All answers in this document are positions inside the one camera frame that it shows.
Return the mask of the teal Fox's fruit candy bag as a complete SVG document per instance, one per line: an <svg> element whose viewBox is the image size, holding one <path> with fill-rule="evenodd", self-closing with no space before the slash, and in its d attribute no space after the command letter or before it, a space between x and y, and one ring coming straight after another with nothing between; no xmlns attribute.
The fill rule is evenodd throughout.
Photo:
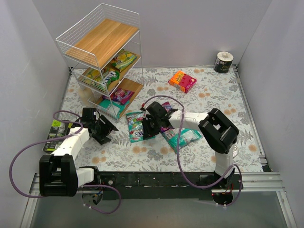
<svg viewBox="0 0 304 228"><path fill-rule="evenodd" d="M142 120L144 118L145 118L145 112L132 112L126 114L131 143L140 142L143 140Z"/></svg>

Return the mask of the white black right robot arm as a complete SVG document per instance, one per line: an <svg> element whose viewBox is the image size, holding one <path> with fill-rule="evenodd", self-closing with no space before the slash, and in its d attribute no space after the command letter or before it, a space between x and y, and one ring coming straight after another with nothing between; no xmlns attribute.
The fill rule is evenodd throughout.
<svg viewBox="0 0 304 228"><path fill-rule="evenodd" d="M179 158L179 146L177 146L178 167L190 186L208 189L220 182L229 183L235 172L233 150L239 130L219 109L213 108L208 113L189 113L185 112L184 107L181 110L166 111L158 102L152 102L145 110L148 114L142 119L144 139L158 135L161 128L171 127L179 130L177 137L177 144L179 144L182 129L197 130L202 133L210 148L215 152L215 181L207 186L199 186L192 183L183 172Z"/></svg>

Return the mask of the red orange candy box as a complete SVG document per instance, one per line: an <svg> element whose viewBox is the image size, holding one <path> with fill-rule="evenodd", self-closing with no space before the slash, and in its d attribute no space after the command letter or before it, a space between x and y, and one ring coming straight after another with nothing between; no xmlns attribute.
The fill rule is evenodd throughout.
<svg viewBox="0 0 304 228"><path fill-rule="evenodd" d="M182 71L177 71L168 81L170 85L186 94L193 88L196 82L195 78Z"/></svg>

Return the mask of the green yellow Fox's candy bag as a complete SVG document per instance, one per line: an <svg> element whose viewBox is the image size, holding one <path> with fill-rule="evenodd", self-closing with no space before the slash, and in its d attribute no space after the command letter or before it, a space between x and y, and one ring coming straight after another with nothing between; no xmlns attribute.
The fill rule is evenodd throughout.
<svg viewBox="0 0 304 228"><path fill-rule="evenodd" d="M120 73L110 67L104 67L101 71L88 68L78 79L93 89L106 92L109 85L119 79Z"/></svg>
<svg viewBox="0 0 304 228"><path fill-rule="evenodd" d="M121 49L117 55L110 61L110 64L120 72L125 70L133 61L137 58L137 56L127 50Z"/></svg>

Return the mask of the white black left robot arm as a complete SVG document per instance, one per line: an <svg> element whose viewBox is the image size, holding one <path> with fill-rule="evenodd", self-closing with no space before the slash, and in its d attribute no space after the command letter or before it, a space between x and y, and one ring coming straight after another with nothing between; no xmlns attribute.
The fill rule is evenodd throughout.
<svg viewBox="0 0 304 228"><path fill-rule="evenodd" d="M95 108L83 108L75 121L65 120L69 133L61 136L62 143L50 155L39 161L39 191L43 197L74 196L79 187L88 184L98 188L101 179L96 166L76 168L75 159L90 139L100 145L110 142L109 134L117 127Z"/></svg>

